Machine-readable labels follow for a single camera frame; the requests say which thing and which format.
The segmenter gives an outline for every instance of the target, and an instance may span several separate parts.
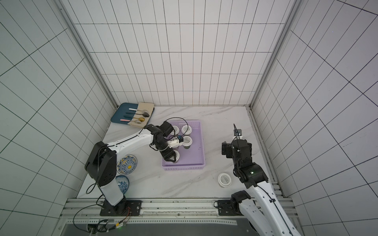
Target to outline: purple basket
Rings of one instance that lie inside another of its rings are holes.
[[[186,120],[188,125],[192,127],[192,133],[190,137],[193,140],[190,148],[185,149],[183,146],[179,146],[178,152],[180,153],[180,159],[177,163],[166,162],[163,159],[161,165],[164,170],[199,170],[205,166],[205,151],[203,149],[203,139],[201,130],[201,121],[199,120]],[[179,134],[182,135],[181,128],[186,125],[183,120],[171,120],[172,125],[179,127]]]

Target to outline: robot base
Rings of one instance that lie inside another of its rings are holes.
[[[100,216],[127,216],[130,207],[131,216],[139,216],[141,211],[142,201],[140,200],[126,200],[123,198],[116,206],[112,206],[107,200],[104,201]]]

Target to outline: blue and white bowl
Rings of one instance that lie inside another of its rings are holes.
[[[129,179],[124,175],[118,175],[116,176],[116,181],[119,190],[122,192],[123,195],[125,195],[127,190],[129,189]]]
[[[121,160],[119,160],[118,165],[117,165],[117,172],[119,174],[130,174],[135,170],[137,164],[136,157],[133,155],[127,155]]]

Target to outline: tiled wall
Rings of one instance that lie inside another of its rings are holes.
[[[306,236],[377,232],[377,14],[304,1],[253,106]]]
[[[0,1],[0,235],[51,235],[114,110],[51,0]]]
[[[294,0],[63,0],[118,103],[249,104]]]

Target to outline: black mounting plate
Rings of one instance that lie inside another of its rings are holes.
[[[139,216],[140,211],[141,211],[141,200],[126,200],[125,198],[121,200],[117,206],[118,210],[116,209],[117,207],[114,207],[110,205],[108,201],[104,201],[104,204],[102,205],[102,209],[100,212],[100,216],[127,216],[128,210],[126,209],[127,207],[130,207],[131,209],[131,216]]]
[[[230,200],[217,200],[218,214],[220,216],[239,216],[232,210],[232,204]]]

